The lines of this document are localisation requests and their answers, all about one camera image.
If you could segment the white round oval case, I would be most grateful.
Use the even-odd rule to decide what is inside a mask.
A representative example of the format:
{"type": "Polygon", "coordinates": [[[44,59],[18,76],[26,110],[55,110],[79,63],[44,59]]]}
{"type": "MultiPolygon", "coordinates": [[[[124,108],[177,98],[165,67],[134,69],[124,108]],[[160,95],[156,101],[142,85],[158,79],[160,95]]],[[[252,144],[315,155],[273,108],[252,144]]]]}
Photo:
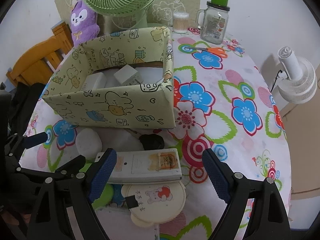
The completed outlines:
{"type": "Polygon", "coordinates": [[[78,153],[88,160],[95,159],[103,148],[98,133],[91,128],[84,128],[80,131],[76,136],[75,145],[78,153]]]}

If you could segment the green rounded lid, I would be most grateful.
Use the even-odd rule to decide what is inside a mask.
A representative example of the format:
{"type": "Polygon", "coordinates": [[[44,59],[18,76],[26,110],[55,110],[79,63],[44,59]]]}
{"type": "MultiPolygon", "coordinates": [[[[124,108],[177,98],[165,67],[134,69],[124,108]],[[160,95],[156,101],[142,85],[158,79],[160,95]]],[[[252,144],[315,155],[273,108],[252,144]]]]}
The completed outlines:
{"type": "Polygon", "coordinates": [[[92,204],[93,209],[97,210],[101,207],[105,207],[112,200],[113,195],[114,195],[113,186],[111,184],[106,184],[100,197],[93,202],[92,204]]]}

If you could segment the round cream compact mirror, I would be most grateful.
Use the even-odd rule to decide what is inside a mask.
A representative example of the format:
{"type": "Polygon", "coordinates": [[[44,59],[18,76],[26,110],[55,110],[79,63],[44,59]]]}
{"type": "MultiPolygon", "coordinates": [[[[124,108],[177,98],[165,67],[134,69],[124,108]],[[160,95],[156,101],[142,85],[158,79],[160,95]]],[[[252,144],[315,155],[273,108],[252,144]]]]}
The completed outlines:
{"type": "Polygon", "coordinates": [[[180,181],[124,185],[121,194],[131,212],[132,222],[141,228],[173,220],[181,213],[186,201],[185,186],[180,181]]]}

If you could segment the white 45W charger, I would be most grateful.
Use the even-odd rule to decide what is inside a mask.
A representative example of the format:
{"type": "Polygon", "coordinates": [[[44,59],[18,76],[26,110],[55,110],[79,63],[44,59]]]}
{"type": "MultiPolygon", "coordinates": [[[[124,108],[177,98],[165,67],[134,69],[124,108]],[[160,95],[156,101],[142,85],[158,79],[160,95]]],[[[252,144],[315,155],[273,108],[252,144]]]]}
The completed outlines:
{"type": "Polygon", "coordinates": [[[104,88],[107,83],[107,78],[102,72],[88,75],[81,87],[81,91],[96,90],[104,88]]]}

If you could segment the white cube charger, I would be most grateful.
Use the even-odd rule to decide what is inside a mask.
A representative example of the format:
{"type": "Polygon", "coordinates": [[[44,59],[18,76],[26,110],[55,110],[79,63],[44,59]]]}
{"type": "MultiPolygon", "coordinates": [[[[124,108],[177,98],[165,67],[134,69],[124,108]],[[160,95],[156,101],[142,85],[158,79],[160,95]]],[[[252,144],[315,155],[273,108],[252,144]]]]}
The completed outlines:
{"type": "Polygon", "coordinates": [[[139,85],[143,83],[143,78],[140,75],[139,71],[130,65],[125,65],[120,70],[114,73],[114,78],[120,83],[122,86],[132,86],[139,85]]]}

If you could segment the black clothing pile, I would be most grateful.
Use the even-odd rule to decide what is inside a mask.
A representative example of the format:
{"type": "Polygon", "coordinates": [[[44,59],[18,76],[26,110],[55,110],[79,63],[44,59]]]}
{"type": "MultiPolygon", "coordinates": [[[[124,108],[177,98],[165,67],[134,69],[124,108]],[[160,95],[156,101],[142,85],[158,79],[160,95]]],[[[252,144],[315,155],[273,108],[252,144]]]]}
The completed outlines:
{"type": "Polygon", "coordinates": [[[45,85],[42,83],[34,83],[31,86],[18,83],[9,107],[9,135],[25,133],[44,88],[45,85]]]}

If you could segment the black small object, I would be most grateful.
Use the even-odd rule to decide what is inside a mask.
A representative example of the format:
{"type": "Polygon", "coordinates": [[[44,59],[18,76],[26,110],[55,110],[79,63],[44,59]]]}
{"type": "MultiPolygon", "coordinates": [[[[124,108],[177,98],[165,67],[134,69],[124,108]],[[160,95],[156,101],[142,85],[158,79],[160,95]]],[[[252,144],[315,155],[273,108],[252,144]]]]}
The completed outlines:
{"type": "Polygon", "coordinates": [[[162,150],[164,149],[164,140],[157,134],[143,134],[139,140],[145,151],[162,150]]]}

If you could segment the floral tablecloth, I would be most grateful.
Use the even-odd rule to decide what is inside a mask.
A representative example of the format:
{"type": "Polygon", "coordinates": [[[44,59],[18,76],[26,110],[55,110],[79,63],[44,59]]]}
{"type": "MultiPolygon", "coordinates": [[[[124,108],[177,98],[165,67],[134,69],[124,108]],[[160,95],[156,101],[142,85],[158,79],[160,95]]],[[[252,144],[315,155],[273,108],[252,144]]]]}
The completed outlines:
{"type": "MultiPolygon", "coordinates": [[[[55,170],[80,155],[76,136],[84,128],[96,131],[103,148],[77,174],[67,178],[67,194],[75,197],[67,211],[73,213],[85,239],[97,239],[97,231],[81,210],[98,221],[98,229],[108,239],[290,239],[287,218],[291,189],[290,152],[276,102],[255,66],[235,39],[224,46],[204,41],[194,31],[185,35],[171,32],[174,81],[174,128],[115,128],[80,126],[67,122],[39,98],[26,135],[46,132],[48,140],[25,150],[20,165],[30,170],[55,170]],[[220,47],[223,59],[189,47],[220,47]],[[186,201],[173,220],[149,228],[136,226],[121,194],[124,185],[111,184],[112,200],[97,210],[89,200],[88,169],[103,153],[144,151],[139,137],[157,134],[164,149],[178,151],[186,201]],[[211,148],[230,168],[230,200],[221,200],[202,162],[204,150],[211,148]]],[[[161,67],[130,65],[139,71],[143,83],[161,77],[161,67]]]]}

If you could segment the wooden chair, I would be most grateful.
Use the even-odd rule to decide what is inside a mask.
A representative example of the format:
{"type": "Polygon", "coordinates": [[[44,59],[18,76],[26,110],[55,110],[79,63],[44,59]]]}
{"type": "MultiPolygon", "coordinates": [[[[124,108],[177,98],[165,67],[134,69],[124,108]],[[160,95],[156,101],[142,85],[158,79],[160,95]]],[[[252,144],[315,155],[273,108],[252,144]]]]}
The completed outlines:
{"type": "Polygon", "coordinates": [[[17,86],[23,83],[31,86],[35,83],[46,84],[63,58],[73,48],[71,30],[64,21],[52,27],[53,36],[28,49],[7,71],[9,81],[17,86]]]}

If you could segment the yellow patterned storage box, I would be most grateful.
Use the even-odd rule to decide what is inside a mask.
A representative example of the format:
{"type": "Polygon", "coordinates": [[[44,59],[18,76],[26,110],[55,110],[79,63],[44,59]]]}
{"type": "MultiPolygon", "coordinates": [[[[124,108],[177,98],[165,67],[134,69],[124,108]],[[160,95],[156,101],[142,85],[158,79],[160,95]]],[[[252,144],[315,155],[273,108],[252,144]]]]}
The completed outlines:
{"type": "Polygon", "coordinates": [[[73,48],[50,78],[43,100],[67,122],[115,128],[174,128],[171,31],[151,27],[94,38],[73,48]],[[140,64],[161,67],[151,83],[83,88],[99,71],[140,64]]]}

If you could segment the white floor fan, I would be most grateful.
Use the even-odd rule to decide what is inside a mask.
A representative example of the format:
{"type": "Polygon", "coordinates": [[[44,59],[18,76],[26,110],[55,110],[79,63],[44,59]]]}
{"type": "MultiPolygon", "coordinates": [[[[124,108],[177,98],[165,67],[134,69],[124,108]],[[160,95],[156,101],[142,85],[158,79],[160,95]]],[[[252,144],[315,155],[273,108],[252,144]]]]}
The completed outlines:
{"type": "Polygon", "coordinates": [[[303,104],[312,99],[317,90],[317,76],[313,65],[295,55],[288,46],[278,50],[278,58],[284,67],[278,82],[278,90],[289,103],[303,104]]]}

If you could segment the purple plush bunny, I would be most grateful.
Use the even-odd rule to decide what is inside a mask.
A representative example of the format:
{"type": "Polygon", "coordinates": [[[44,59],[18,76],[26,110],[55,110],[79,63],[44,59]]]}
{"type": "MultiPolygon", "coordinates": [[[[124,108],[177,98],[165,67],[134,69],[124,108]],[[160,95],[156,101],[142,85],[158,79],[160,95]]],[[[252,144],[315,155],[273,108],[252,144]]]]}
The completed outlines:
{"type": "Polygon", "coordinates": [[[82,0],[71,11],[71,32],[74,46],[96,38],[100,32],[98,15],[82,0]]]}

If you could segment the glass mason jar mug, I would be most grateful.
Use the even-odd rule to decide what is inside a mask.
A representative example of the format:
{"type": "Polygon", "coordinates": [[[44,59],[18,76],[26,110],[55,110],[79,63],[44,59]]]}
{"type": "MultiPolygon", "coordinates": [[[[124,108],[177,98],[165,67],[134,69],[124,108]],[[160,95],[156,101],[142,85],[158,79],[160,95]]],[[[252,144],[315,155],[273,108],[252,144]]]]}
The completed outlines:
{"type": "Polygon", "coordinates": [[[227,23],[229,19],[230,7],[218,5],[207,1],[207,8],[200,9],[196,15],[196,24],[200,29],[200,36],[203,40],[221,44],[223,42],[227,23]]]}

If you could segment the cotton swab container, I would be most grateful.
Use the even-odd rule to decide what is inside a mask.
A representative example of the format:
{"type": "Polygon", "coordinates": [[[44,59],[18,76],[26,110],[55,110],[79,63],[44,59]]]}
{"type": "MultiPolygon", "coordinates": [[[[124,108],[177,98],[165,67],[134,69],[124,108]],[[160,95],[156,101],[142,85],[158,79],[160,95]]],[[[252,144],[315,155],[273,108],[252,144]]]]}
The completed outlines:
{"type": "Polygon", "coordinates": [[[176,11],[172,16],[172,29],[173,32],[184,34],[188,31],[189,13],[176,11]]]}

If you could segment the orange handled scissors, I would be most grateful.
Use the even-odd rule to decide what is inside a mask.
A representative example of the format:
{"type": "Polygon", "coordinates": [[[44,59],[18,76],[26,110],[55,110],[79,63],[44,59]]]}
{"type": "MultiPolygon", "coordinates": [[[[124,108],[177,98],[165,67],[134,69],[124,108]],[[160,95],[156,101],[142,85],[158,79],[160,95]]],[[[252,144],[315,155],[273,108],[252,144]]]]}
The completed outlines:
{"type": "Polygon", "coordinates": [[[214,47],[214,48],[199,48],[199,47],[189,47],[189,49],[192,50],[200,50],[200,51],[206,51],[211,54],[217,55],[223,59],[226,59],[228,55],[226,54],[226,51],[220,47],[214,47]]]}

